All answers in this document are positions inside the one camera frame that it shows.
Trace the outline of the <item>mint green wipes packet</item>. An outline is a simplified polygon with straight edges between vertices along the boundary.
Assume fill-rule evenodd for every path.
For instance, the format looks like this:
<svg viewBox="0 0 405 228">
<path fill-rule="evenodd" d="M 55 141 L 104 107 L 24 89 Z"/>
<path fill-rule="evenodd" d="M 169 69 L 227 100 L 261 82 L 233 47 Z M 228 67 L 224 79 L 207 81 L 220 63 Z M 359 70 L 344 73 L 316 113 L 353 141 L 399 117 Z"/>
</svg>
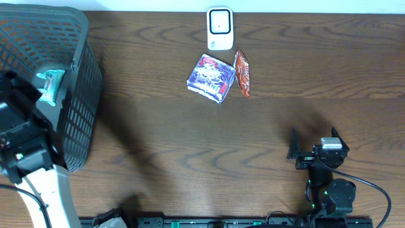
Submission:
<svg viewBox="0 0 405 228">
<path fill-rule="evenodd" d="M 65 72 L 65 70 L 47 70 L 36 75 L 37 78 L 45 81 L 44 85 L 37 89 L 41 93 L 39 101 L 45 102 L 51 106 L 56 106 L 58 89 Z"/>
</svg>

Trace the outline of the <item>purple noodle packet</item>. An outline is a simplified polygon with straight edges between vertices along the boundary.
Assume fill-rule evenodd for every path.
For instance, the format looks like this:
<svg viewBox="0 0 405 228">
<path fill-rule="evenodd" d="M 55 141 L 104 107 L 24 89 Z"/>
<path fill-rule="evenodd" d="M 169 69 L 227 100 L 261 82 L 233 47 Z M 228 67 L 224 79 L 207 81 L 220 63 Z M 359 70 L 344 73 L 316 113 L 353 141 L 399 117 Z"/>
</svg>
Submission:
<svg viewBox="0 0 405 228">
<path fill-rule="evenodd" d="M 187 80 L 187 88 L 220 104 L 234 80 L 235 69 L 232 66 L 203 54 Z"/>
</svg>

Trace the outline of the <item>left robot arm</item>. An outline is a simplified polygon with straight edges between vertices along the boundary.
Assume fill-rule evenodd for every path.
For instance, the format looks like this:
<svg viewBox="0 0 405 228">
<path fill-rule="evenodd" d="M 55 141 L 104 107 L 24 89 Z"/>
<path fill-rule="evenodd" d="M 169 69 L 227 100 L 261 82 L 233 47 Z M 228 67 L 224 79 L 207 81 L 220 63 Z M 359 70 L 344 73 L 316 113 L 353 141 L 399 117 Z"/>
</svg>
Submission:
<svg viewBox="0 0 405 228">
<path fill-rule="evenodd" d="M 70 174 L 52 123 L 36 108 L 40 92 L 1 72 L 1 172 L 22 197 L 34 227 L 80 227 Z"/>
</svg>

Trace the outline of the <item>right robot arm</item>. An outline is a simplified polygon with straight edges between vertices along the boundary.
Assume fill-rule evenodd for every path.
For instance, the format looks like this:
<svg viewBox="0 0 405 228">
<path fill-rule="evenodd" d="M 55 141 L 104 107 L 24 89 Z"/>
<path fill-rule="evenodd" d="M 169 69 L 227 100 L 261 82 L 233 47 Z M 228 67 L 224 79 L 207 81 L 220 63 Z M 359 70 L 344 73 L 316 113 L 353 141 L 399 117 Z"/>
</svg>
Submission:
<svg viewBox="0 0 405 228">
<path fill-rule="evenodd" d="M 330 137 L 321 138 L 311 151 L 300 149 L 297 132 L 292 131 L 287 158 L 296 161 L 296 169 L 308 171 L 306 197 L 311 206 L 303 211 L 297 225 L 337 227 L 337 220 L 347 227 L 346 217 L 353 211 L 356 185 L 345 179 L 335 179 L 333 172 L 343 164 L 348 152 L 349 147 L 335 128 Z"/>
</svg>

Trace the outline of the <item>red orange snack sachet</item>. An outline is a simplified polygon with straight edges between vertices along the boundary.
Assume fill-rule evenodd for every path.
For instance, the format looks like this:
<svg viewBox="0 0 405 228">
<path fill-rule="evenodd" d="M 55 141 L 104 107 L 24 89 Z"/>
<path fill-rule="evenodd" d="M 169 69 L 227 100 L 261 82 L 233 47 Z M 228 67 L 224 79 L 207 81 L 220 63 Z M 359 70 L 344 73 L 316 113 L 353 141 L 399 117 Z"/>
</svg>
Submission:
<svg viewBox="0 0 405 228">
<path fill-rule="evenodd" d="M 243 95 L 249 98 L 251 95 L 249 63 L 244 53 L 240 49 L 235 54 L 234 68 L 238 85 Z"/>
</svg>

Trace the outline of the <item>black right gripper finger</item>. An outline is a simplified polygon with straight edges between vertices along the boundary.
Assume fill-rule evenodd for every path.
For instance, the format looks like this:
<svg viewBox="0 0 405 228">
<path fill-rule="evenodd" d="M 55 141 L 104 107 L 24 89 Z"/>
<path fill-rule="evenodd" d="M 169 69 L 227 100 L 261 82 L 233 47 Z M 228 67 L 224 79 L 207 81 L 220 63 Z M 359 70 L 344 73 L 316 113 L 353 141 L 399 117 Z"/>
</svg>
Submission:
<svg viewBox="0 0 405 228">
<path fill-rule="evenodd" d="M 290 143 L 290 146 L 289 146 L 289 152 L 290 153 L 298 153 L 298 152 L 300 152 L 297 131 L 295 129 L 292 129 L 292 139 L 291 139 L 291 143 Z"/>
<path fill-rule="evenodd" d="M 339 133 L 337 132 L 337 129 L 335 127 L 332 127 L 331 129 L 331 135 L 333 138 L 337 138 L 340 142 L 341 148 L 342 149 L 347 149 L 348 145 L 344 142 L 344 140 L 340 137 Z"/>
</svg>

